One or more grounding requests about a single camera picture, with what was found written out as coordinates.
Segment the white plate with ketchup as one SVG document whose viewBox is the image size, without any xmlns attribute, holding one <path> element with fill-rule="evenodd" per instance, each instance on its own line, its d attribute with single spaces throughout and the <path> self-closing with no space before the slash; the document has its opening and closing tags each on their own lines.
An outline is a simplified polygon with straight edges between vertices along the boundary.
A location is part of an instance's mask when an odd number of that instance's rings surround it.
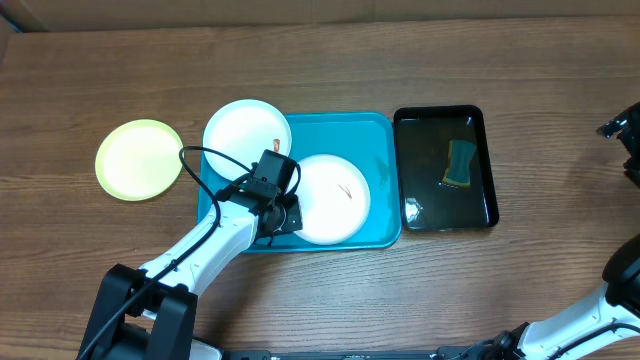
<svg viewBox="0 0 640 360">
<path fill-rule="evenodd" d="M 318 154 L 299 162 L 301 180 L 295 195 L 302 228 L 294 232 L 315 245 L 334 245 L 354 236 L 371 207 L 368 183 L 351 162 Z"/>
</svg>

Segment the yellow plate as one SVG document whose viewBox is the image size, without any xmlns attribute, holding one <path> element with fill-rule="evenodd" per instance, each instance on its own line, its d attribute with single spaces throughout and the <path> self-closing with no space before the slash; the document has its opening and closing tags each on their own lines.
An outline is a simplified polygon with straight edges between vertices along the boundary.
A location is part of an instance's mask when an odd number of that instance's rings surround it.
<svg viewBox="0 0 640 360">
<path fill-rule="evenodd" d="M 168 190 L 181 173 L 183 143 L 167 124 L 138 119 L 109 133 L 98 148 L 95 174 L 109 195 L 144 201 Z"/>
</svg>

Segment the green yellow sponge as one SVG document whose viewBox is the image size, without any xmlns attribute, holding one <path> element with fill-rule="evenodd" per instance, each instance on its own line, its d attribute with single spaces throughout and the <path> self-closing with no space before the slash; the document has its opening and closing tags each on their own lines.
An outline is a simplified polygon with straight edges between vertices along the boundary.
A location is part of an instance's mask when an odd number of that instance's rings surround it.
<svg viewBox="0 0 640 360">
<path fill-rule="evenodd" d="M 447 166 L 440 182 L 443 186 L 469 188 L 471 186 L 471 162 L 477 146 L 466 140 L 449 141 Z"/>
</svg>

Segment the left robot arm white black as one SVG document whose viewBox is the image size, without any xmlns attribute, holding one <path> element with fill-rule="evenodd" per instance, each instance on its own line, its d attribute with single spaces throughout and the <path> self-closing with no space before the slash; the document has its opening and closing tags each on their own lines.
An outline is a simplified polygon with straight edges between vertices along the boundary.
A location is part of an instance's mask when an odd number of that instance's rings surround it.
<svg viewBox="0 0 640 360">
<path fill-rule="evenodd" d="M 194 336 L 199 297 L 255 240 L 301 229 L 294 195 L 259 201 L 243 193 L 212 205 L 205 218 L 138 269 L 103 277 L 81 342 L 81 359 L 216 360 L 221 350 Z"/>
</svg>

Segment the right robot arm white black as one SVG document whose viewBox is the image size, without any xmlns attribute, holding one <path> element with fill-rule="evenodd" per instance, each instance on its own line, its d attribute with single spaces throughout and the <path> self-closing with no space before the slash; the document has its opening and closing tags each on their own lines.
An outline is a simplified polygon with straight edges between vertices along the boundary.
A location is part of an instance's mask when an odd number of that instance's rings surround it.
<svg viewBox="0 0 640 360">
<path fill-rule="evenodd" d="M 481 359 L 572 360 L 639 335 L 639 238 L 609 259 L 603 284 L 559 314 L 495 338 Z"/>
</svg>

